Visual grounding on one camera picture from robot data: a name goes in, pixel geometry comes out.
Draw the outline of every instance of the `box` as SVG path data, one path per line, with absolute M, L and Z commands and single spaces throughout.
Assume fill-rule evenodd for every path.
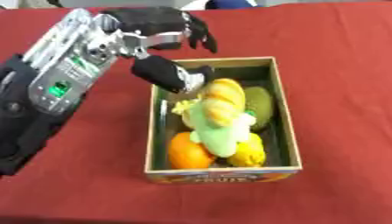
M 189 131 L 182 123 L 181 117 L 174 115 L 171 110 L 176 101 L 193 99 L 195 95 L 172 94 L 153 86 L 144 167 L 144 172 L 150 179 L 160 183 L 266 182 L 285 179 L 302 170 L 275 58 L 182 59 L 177 62 L 187 69 L 209 65 L 215 69 L 217 78 L 234 79 L 243 87 L 262 86 L 272 93 L 276 104 L 275 114 L 269 125 L 257 133 L 263 140 L 267 159 L 264 166 L 258 168 L 171 169 L 166 157 L 166 146 L 175 134 Z

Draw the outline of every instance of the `red tablecloth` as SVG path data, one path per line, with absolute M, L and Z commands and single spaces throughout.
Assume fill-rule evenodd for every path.
M 0 11 L 0 60 L 24 52 L 66 12 Z M 1 180 L 0 216 L 119 223 L 390 223 L 392 4 L 290 4 L 196 14 L 209 23 L 220 52 L 186 47 L 164 55 L 276 56 L 304 170 L 276 183 L 148 182 L 143 163 L 150 86 L 130 75 L 129 62 L 122 60 L 41 153 L 16 177 Z

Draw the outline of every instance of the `lemon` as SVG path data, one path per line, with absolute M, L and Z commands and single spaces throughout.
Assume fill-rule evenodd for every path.
M 249 140 L 238 143 L 236 152 L 227 161 L 238 167 L 260 167 L 265 162 L 265 152 L 262 139 L 254 133 L 250 133 Z

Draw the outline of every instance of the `yellow squash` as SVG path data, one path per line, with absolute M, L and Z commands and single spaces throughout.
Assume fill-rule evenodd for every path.
M 229 126 L 245 109 L 243 89 L 231 79 L 218 79 L 208 84 L 201 100 L 207 119 L 220 127 Z

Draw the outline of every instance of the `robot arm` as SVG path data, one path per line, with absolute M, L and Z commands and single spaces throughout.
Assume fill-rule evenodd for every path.
M 44 148 L 119 57 L 135 59 L 134 75 L 174 93 L 204 85 L 210 67 L 189 72 L 147 52 L 178 49 L 183 39 L 216 52 L 207 26 L 180 10 L 72 10 L 29 51 L 0 65 L 0 176 L 17 173 Z

